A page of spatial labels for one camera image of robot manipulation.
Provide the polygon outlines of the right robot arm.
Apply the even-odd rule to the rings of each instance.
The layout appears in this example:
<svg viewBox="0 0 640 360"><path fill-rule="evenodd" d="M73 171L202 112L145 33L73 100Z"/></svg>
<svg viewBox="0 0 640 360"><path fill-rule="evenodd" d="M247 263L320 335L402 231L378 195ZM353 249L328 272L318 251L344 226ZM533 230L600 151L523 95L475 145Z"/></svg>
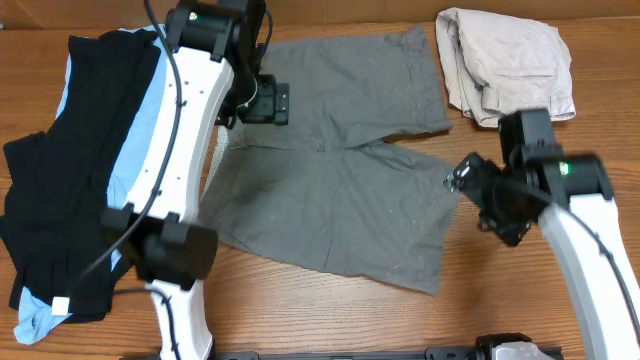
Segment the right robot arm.
<svg viewBox="0 0 640 360"><path fill-rule="evenodd" d="M444 185L480 210L478 227L515 247L537 225L564 276L590 359L639 356L639 285L614 190L595 154L566 155L547 110L502 117L505 165L469 154Z"/></svg>

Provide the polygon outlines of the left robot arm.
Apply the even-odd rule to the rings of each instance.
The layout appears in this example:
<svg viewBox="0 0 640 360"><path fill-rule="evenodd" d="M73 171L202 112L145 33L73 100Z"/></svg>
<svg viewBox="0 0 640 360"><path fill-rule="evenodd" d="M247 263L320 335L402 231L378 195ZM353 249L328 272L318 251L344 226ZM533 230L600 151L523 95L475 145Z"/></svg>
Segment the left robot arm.
<svg viewBox="0 0 640 360"><path fill-rule="evenodd" d="M101 230L152 298L160 359L215 356L204 281L218 234L196 223L200 180L215 127L289 121L288 84L261 71L258 35L272 20L263 0L181 1L159 30L167 72L156 125L124 206L103 212Z"/></svg>

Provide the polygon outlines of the grey shorts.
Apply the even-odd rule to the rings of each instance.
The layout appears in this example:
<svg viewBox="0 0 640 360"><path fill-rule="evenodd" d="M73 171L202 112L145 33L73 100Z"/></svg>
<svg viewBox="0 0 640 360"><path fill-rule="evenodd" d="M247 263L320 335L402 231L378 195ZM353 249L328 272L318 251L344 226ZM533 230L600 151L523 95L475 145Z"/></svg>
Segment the grey shorts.
<svg viewBox="0 0 640 360"><path fill-rule="evenodd" d="M459 202L448 162L388 142L451 128L425 30L273 45L284 126L219 135L198 222L228 245L435 294Z"/></svg>

